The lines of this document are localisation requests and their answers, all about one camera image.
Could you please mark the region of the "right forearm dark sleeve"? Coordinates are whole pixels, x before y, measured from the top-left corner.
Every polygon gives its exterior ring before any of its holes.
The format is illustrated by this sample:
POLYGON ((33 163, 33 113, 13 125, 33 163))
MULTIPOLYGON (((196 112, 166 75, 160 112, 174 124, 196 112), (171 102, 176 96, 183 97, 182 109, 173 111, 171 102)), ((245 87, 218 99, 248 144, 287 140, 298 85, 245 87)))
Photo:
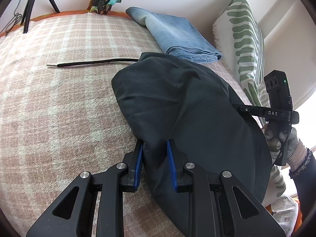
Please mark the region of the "right forearm dark sleeve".
POLYGON ((315 203, 315 157, 313 153, 307 149, 307 155, 298 169, 289 173, 291 179, 296 185, 298 198, 300 201, 300 210, 302 212, 302 221, 309 215, 315 203))

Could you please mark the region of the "gloved right hand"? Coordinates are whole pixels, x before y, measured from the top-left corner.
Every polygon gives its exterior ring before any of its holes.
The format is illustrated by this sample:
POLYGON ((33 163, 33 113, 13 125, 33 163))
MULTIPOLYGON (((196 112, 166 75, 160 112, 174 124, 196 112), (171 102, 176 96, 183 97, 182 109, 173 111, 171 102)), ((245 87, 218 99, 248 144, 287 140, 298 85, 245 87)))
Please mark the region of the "gloved right hand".
POLYGON ((286 163, 292 171, 298 169, 307 155, 307 150, 302 141, 297 137, 296 129, 293 127, 289 135, 280 132, 278 137, 274 136, 268 124, 265 124, 261 130, 267 141, 272 163, 275 163, 282 146, 285 144, 286 147, 283 150, 283 154, 285 155, 286 163))

